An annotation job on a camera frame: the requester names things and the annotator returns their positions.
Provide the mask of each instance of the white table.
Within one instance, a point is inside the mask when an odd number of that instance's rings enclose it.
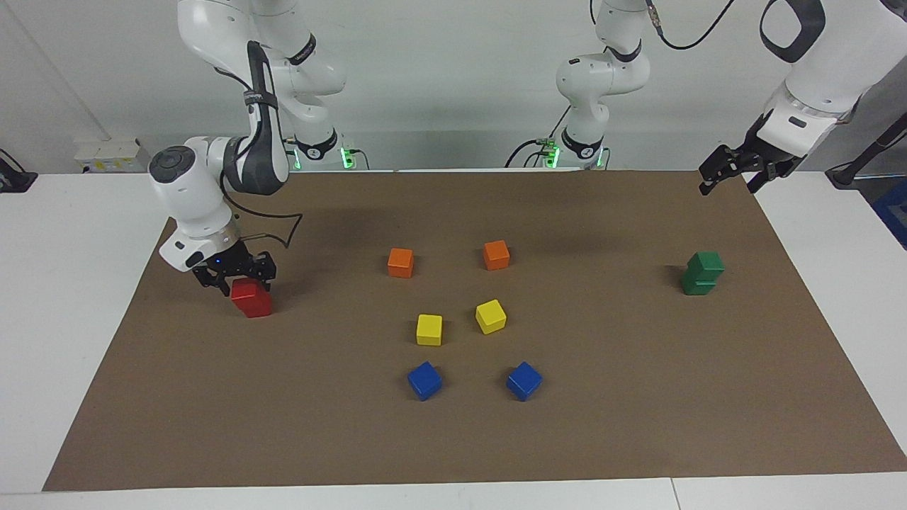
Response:
[[[856,191],[822,174],[758,199],[907,445],[907,252]],[[907,473],[36,494],[165,221],[145,175],[45,175],[0,195],[0,508],[907,508]]]

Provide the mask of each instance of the gray wall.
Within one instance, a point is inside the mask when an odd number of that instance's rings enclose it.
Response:
[[[662,0],[659,10],[682,43],[724,3]],[[503,165],[516,144],[547,134],[565,107],[554,86],[559,63],[601,50],[583,1],[302,5],[319,43],[350,70],[347,89],[327,98],[336,124],[378,168]],[[718,143],[739,142],[788,69],[759,41],[764,5],[737,3],[689,52],[646,33],[651,82],[609,99],[612,167],[694,168]],[[40,172],[74,170],[73,140],[99,132],[138,137],[154,153],[190,136],[248,129],[237,86],[183,46],[175,2],[0,0],[0,44],[0,146]],[[852,158],[896,118],[903,66],[898,76],[805,168]]]

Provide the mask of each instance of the brown mat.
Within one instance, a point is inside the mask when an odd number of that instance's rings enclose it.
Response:
[[[278,262],[276,314],[244,319],[151,257],[44,489],[907,470],[742,182],[696,186],[299,175],[244,197],[307,213],[292,250],[252,246]],[[480,248],[497,239],[512,266],[489,273]],[[385,275],[394,246],[415,250],[412,280]],[[686,297],[698,250],[728,271]],[[473,311],[489,299],[510,318],[484,337]],[[443,347],[416,346],[419,313],[444,315]],[[420,403],[405,377],[426,360],[444,389]],[[524,360],[545,376],[527,403],[504,386]]]

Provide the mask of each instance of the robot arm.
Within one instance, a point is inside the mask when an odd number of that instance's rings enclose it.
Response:
[[[853,110],[860,97],[907,55],[905,0],[786,0],[801,26],[788,46],[766,47],[793,65],[736,149],[721,145],[699,167],[708,195],[719,182],[757,172],[753,193],[787,177]]]
[[[154,190],[177,222],[160,248],[181,271],[191,270],[205,286],[229,295],[226,278],[248,276],[265,286],[275,278],[270,255],[253,257],[239,236],[227,189],[275,193],[289,164],[281,118],[288,118],[304,157],[341,161],[334,149],[342,136],[327,118],[318,95],[343,89],[346,75],[299,24],[295,0],[180,0],[180,35],[220,74],[241,83],[250,135],[196,137],[159,152],[151,161]]]
[[[571,104],[557,139],[562,166],[595,166],[610,116],[602,98],[637,91],[649,80],[649,59],[642,53],[648,20],[645,0],[604,0],[596,34],[605,52],[572,58],[558,69],[558,90]]]

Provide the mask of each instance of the stacked green cubes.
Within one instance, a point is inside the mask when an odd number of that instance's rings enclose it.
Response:
[[[687,263],[683,275],[683,291],[688,296],[705,296],[717,285],[725,272],[725,264],[714,251],[700,251]]]

